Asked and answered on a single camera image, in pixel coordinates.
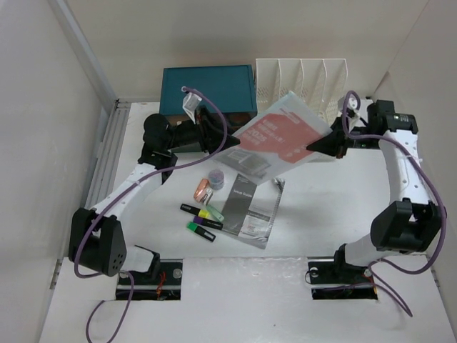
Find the grey Canon setup guide booklet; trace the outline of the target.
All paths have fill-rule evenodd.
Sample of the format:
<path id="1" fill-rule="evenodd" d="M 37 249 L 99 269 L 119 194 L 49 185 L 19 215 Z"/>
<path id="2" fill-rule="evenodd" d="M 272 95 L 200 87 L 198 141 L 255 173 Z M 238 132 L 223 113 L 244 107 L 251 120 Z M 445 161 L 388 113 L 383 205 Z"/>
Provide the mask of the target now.
<path id="1" fill-rule="evenodd" d="M 285 179 L 275 177 L 258 186 L 237 174 L 221 208 L 222 232 L 245 244 L 265 249 L 285 185 Z"/>

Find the clear mesh document pouch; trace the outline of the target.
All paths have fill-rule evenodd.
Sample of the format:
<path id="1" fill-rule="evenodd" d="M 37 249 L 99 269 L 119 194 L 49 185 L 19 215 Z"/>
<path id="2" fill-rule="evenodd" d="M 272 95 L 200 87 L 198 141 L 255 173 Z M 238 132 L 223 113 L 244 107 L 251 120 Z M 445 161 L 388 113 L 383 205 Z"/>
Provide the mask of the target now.
<path id="1" fill-rule="evenodd" d="M 307 147 L 330 133 L 330 126 L 290 91 L 238 129 L 234 136 L 240 144 L 219 152 L 216 160 L 260 185 L 321 157 Z"/>

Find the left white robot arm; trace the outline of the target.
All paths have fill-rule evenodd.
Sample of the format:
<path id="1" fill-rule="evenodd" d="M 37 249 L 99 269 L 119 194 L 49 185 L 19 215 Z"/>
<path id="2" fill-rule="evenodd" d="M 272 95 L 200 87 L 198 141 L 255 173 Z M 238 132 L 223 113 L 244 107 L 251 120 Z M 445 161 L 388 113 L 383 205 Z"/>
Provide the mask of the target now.
<path id="1" fill-rule="evenodd" d="M 205 106 L 198 107 L 196 120 L 176 125 L 162 114 L 149 115 L 143 141 L 137 165 L 128 177 L 105 199 L 90 209 L 78 209 L 72 217 L 69 259 L 80 278 L 84 274 L 79 268 L 86 267 L 93 277 L 135 272 L 143 283 L 155 282 L 160 273 L 155 262 L 158 254 L 139 245 L 127 246 L 123 222 L 179 168 L 173 149 L 197 143 L 214 156 L 240 143 L 226 120 L 213 118 Z"/>

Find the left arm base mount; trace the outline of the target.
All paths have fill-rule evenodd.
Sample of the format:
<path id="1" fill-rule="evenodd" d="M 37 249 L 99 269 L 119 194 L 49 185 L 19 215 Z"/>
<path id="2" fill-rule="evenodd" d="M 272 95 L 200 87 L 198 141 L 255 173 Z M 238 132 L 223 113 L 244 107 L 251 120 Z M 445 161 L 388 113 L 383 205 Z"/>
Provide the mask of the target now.
<path id="1" fill-rule="evenodd" d="M 151 276 L 131 272 L 134 277 L 133 301 L 178 301 L 181 299 L 182 259 L 163 259 Z"/>

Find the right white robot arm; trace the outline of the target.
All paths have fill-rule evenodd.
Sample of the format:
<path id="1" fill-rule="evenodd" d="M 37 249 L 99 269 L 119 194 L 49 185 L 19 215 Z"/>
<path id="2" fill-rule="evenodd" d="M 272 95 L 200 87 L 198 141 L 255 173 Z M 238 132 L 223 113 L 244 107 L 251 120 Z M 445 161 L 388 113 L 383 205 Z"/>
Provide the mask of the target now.
<path id="1" fill-rule="evenodd" d="M 424 252 L 434 239 L 443 243 L 446 208 L 436 188 L 421 168 L 414 116 L 396 112 L 392 101 L 378 100 L 367 108 L 368 121 L 351 128 L 358 104 L 343 104 L 343 115 L 331 133 L 308 146 L 338 159 L 349 148 L 380 149 L 388 173 L 388 206 L 371 222 L 369 234 L 342 244 L 332 261 L 308 264 L 312 284 L 358 284 L 362 274 L 388 256 Z"/>

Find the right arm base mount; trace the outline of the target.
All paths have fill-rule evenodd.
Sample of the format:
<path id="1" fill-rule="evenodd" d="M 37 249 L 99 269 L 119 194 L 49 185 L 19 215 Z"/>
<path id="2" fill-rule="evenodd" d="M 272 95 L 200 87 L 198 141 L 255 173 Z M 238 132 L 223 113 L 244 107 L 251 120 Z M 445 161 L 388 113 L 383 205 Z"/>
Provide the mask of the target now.
<path id="1" fill-rule="evenodd" d="M 330 258 L 309 259 L 306 273 L 313 300 L 377 300 L 373 277 L 366 267 Z"/>

